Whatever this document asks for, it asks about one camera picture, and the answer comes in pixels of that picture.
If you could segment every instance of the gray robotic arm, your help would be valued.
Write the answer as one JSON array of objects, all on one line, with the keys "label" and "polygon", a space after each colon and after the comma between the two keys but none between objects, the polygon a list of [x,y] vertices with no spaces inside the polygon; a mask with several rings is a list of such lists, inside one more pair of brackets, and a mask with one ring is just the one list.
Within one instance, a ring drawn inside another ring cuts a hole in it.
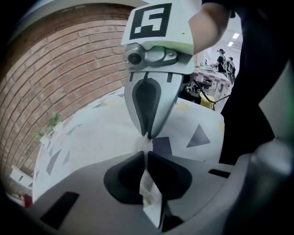
[{"label": "gray robotic arm", "polygon": [[155,138],[194,71],[193,39],[180,1],[134,9],[122,45],[130,74],[126,105],[138,131]]}]

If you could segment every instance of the ceiling light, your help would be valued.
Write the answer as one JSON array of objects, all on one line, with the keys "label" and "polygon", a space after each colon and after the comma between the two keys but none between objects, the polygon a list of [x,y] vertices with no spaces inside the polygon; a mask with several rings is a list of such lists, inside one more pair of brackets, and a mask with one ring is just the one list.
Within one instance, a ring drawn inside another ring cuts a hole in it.
[{"label": "ceiling light", "polygon": [[233,38],[236,39],[240,34],[234,34]]}]

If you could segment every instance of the person in black clothing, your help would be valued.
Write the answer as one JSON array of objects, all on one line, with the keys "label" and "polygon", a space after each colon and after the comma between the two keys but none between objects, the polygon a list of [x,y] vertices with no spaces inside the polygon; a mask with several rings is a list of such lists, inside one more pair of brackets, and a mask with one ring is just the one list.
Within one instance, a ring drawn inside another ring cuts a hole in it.
[{"label": "person in black clothing", "polygon": [[215,45],[223,36],[230,17],[241,18],[243,45],[240,67],[231,95],[221,114],[225,134],[220,163],[235,164],[238,157],[253,152],[259,145],[274,138],[274,133],[259,103],[280,78],[290,59],[291,37],[287,32],[291,7],[288,2],[203,0],[199,13],[189,20],[194,53]]},{"label": "person in black clothing", "polygon": [[224,56],[225,51],[223,49],[219,49],[217,51],[220,54],[220,56],[217,58],[217,63],[215,63],[215,66],[218,67],[218,72],[219,73],[222,73],[222,74],[225,75],[226,74],[226,71],[224,70],[224,67],[223,67],[223,65],[224,65],[224,63],[226,61],[226,58]]}]

